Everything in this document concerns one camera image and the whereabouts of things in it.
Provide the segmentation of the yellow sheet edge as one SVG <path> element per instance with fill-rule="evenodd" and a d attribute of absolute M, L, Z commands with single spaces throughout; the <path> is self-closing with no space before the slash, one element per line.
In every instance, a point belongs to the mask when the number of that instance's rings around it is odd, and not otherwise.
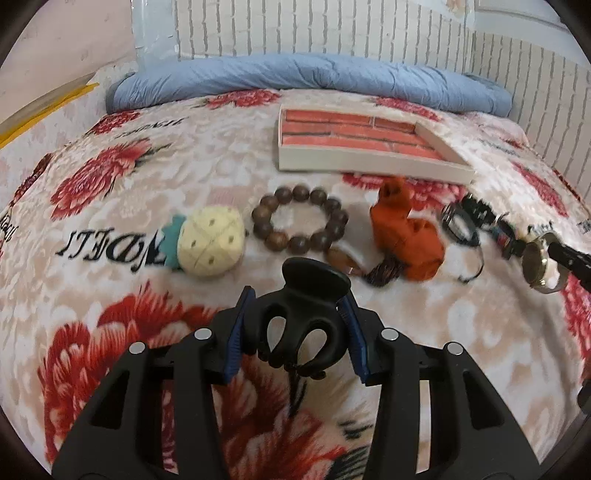
<path fill-rule="evenodd" d="M 24 106 L 1 123 L 1 147 L 5 147 L 71 101 L 92 92 L 98 85 L 98 82 L 90 81 L 90 76 L 83 76 L 57 87 Z"/>

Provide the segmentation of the orange fabric scrunchie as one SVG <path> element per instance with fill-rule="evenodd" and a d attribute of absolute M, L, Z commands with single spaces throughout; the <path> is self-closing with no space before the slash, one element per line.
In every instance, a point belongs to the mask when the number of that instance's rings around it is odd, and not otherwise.
<path fill-rule="evenodd" d="M 370 208 L 374 242 L 384 254 L 393 255 L 411 281 L 431 280 L 445 259 L 445 247 L 436 226 L 411 217 L 410 189 L 402 177 L 386 180 L 377 203 Z"/>

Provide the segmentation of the floral red beige blanket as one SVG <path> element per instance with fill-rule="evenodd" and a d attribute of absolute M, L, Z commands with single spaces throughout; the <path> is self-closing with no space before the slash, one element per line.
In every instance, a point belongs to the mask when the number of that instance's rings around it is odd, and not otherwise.
<path fill-rule="evenodd" d="M 321 187 L 349 213 L 342 248 L 363 266 L 379 261 L 370 227 L 379 177 L 277 170 L 280 109 L 297 105 L 370 114 L 380 131 L 394 120 L 429 126 L 474 169 L 470 192 L 518 229 L 550 222 L 569 245 L 590 247 L 578 228 L 585 209 L 509 119 L 321 90 L 236 92 L 105 116 L 35 154 L 37 173 L 17 192 L 1 249 L 1 406 L 43 468 L 129 344 L 172 344 L 235 304 L 243 287 L 283 286 L 286 254 L 256 238 L 223 276 L 167 269 L 158 245 L 172 215 L 230 205 L 249 216 L 278 187 Z M 463 344 L 537 455 L 577 416 L 590 298 L 575 281 L 541 294 L 485 238 L 478 253 L 448 243 L 429 281 L 352 286 L 361 306 L 415 342 Z"/>

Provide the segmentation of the clear plastic wall sheet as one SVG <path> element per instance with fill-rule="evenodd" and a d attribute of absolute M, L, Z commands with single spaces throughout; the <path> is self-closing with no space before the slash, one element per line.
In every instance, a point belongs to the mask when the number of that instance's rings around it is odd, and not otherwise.
<path fill-rule="evenodd" d="M 175 1 L 132 0 L 131 18 L 136 61 L 140 70 L 178 60 Z"/>

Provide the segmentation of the colourful beaded black hair clip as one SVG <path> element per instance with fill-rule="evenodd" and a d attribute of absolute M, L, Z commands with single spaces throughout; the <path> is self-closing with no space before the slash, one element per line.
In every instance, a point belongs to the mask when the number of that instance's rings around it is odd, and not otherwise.
<path fill-rule="evenodd" d="M 461 206 L 476 227 L 493 238 L 504 259 L 523 257 L 526 242 L 517 238 L 516 228 L 505 219 L 507 214 L 497 215 L 488 203 L 471 194 L 461 200 Z"/>

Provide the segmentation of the blue rolled duvet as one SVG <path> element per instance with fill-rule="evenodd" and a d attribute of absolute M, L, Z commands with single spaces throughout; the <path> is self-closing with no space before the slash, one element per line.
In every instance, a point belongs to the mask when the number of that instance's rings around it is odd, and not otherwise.
<path fill-rule="evenodd" d="M 221 56 L 162 63 L 111 86 L 106 112 L 256 89 L 325 89 L 400 99 L 454 112 L 507 117 L 510 92 L 472 74 L 319 53 Z"/>

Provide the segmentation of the white strap wrist watch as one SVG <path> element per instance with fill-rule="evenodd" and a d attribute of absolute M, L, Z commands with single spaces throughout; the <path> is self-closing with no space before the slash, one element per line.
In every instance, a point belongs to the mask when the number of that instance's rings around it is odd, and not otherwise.
<path fill-rule="evenodd" d="M 569 270 L 550 258 L 549 247 L 552 243 L 561 243 L 561 239 L 555 232 L 547 231 L 527 242 L 522 256 L 522 273 L 525 281 L 532 289 L 545 295 L 562 291 L 569 277 Z M 554 284 L 550 283 L 552 262 L 557 265 L 558 274 Z"/>

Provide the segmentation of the black claw hair clip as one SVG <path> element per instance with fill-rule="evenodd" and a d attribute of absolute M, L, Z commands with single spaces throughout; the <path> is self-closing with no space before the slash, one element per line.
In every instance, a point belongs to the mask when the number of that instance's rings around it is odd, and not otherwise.
<path fill-rule="evenodd" d="M 348 330 L 338 310 L 351 291 L 351 281 L 328 264 L 294 257 L 281 267 L 280 290 L 256 298 L 245 314 L 243 351 L 273 368 L 297 372 L 314 380 L 339 362 L 348 347 Z M 304 364 L 298 352 L 312 331 L 325 333 L 325 344 Z"/>

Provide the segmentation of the brick pattern jewelry tray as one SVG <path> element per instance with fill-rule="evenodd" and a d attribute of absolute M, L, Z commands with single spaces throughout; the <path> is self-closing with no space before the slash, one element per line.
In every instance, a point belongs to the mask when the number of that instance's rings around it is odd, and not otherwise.
<path fill-rule="evenodd" d="M 475 170 L 431 120 L 283 106 L 277 167 L 290 172 L 403 176 L 469 185 Z"/>

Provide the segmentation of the cream pineapple plush hair clip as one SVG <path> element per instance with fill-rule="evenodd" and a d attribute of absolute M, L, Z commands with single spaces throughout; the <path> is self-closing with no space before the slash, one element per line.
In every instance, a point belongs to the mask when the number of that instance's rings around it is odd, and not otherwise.
<path fill-rule="evenodd" d="M 238 209 L 228 205 L 175 214 L 161 232 L 159 252 L 165 256 L 164 265 L 197 278 L 228 272 L 245 251 L 245 223 Z"/>

